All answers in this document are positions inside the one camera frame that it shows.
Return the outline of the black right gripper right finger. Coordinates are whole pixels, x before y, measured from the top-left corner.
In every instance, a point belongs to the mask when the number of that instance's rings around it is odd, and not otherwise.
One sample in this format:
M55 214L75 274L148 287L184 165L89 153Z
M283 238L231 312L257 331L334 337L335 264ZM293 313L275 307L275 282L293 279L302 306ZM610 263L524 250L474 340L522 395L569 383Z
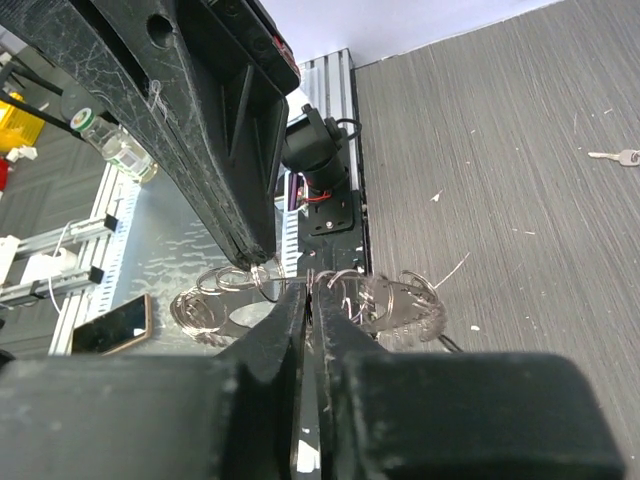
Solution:
M313 295L325 479L621 479L591 385L555 354L391 353Z

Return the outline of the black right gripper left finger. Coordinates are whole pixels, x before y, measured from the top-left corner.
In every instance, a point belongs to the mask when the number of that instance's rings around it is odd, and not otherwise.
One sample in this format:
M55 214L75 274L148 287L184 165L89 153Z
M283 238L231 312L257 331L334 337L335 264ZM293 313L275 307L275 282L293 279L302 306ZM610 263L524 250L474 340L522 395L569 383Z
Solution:
M58 356L1 372L5 479L290 479L306 290L215 356Z

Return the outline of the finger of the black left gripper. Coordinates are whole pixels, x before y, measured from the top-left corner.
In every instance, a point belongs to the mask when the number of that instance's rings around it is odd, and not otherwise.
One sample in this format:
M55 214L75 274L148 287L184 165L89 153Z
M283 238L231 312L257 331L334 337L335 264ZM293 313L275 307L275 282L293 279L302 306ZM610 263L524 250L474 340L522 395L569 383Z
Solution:
M178 1L5 1L1 23L61 67L153 156L224 255L230 221L213 190L194 69L176 22Z
M232 260L276 251L274 191L287 115L300 84L293 51L258 1L178 1L176 22L194 69L213 190L230 221Z

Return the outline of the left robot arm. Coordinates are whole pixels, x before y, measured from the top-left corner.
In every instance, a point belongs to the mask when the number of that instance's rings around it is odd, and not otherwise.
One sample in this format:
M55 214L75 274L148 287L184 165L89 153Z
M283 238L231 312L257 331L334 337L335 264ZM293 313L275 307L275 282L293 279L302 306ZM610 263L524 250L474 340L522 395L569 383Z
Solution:
M348 136L305 107L293 52L257 1L5 1L2 25L95 97L173 180L236 267L276 253L278 171L345 182Z

